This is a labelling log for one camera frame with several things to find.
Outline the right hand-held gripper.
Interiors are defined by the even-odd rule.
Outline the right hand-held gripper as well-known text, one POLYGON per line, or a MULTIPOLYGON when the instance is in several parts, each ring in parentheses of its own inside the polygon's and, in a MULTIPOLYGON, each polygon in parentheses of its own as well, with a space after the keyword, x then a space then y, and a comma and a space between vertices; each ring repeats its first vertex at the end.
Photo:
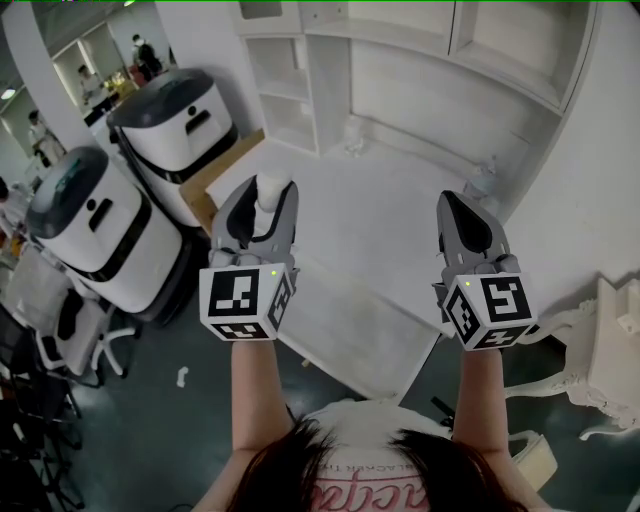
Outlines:
POLYGON ((433 285, 440 334, 467 352, 516 344, 537 322, 530 276, 510 253, 503 226, 479 203, 445 190, 437 203, 445 266, 433 285), (470 261, 472 266, 464 265, 470 261))

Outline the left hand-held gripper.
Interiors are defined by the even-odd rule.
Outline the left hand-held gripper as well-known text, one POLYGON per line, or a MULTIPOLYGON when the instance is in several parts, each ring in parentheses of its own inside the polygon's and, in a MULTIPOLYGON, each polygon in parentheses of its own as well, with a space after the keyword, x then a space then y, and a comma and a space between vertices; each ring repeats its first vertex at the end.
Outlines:
POLYGON ((199 318, 222 341, 274 341, 295 292, 299 269, 290 251, 240 251, 252 240, 268 250, 295 241, 299 192, 291 181, 281 192, 271 225, 253 237, 256 177, 241 183, 212 222, 209 266, 199 272, 199 318))

